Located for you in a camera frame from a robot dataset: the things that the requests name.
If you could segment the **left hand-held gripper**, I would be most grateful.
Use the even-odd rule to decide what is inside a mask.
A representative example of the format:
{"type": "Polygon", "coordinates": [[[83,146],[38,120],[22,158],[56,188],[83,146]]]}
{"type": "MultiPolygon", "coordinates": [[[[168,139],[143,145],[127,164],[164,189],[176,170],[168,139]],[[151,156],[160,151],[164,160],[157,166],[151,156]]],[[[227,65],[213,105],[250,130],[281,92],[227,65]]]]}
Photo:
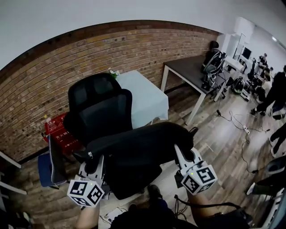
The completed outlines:
{"type": "MultiPolygon", "coordinates": [[[[98,161],[96,178],[102,178],[104,167],[104,155],[101,155],[98,161]]],[[[78,175],[87,177],[90,168],[89,164],[83,162],[80,165],[78,175]]],[[[67,196],[77,205],[82,207],[95,208],[104,197],[105,191],[93,180],[73,179],[69,182],[67,196]]]]}

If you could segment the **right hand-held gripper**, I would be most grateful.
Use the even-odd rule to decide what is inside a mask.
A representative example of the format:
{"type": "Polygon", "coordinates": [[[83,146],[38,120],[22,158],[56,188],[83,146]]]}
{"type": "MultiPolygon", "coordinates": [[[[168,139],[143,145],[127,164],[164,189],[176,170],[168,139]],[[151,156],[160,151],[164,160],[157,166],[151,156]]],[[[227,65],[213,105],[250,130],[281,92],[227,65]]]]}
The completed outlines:
{"type": "Polygon", "coordinates": [[[202,161],[200,152],[196,148],[191,149],[194,155],[193,162],[186,162],[176,144],[174,148],[180,168],[174,176],[177,188],[184,187],[190,194],[197,195],[209,189],[217,181],[213,166],[202,161]]]}

